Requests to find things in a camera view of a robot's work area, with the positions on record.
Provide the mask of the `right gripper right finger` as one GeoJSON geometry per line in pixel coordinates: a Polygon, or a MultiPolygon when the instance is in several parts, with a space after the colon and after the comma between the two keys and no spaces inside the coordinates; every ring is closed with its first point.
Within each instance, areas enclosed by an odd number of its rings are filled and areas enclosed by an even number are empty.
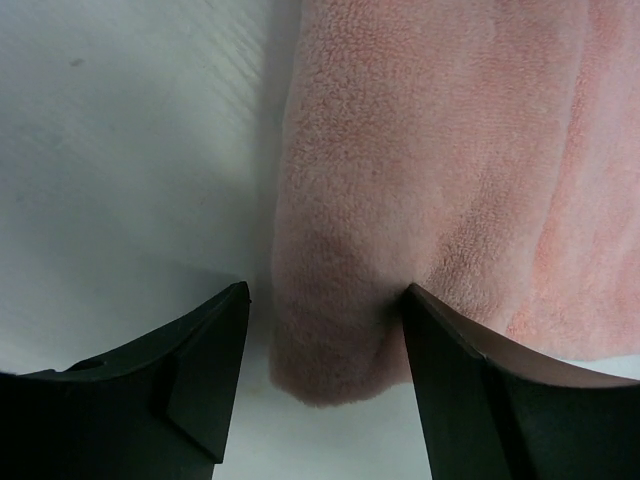
{"type": "Polygon", "coordinates": [[[417,285],[399,302],[435,479],[635,479],[637,381],[564,363],[417,285]]]}

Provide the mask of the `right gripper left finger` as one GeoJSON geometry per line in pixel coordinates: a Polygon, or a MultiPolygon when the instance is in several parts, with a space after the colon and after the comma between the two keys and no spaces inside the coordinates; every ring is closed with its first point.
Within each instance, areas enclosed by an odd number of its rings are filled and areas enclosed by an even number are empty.
{"type": "Polygon", "coordinates": [[[224,457],[246,283],[64,371],[1,377],[5,479],[209,479],[224,457]]]}

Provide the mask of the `pink towel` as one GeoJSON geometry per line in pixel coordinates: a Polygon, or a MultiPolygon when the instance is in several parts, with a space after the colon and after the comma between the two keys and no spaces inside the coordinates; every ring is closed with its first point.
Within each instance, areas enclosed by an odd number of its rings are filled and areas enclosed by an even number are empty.
{"type": "Polygon", "coordinates": [[[306,1],[273,243],[273,382],[409,377],[418,284],[535,350],[639,351],[639,5],[306,1]]]}

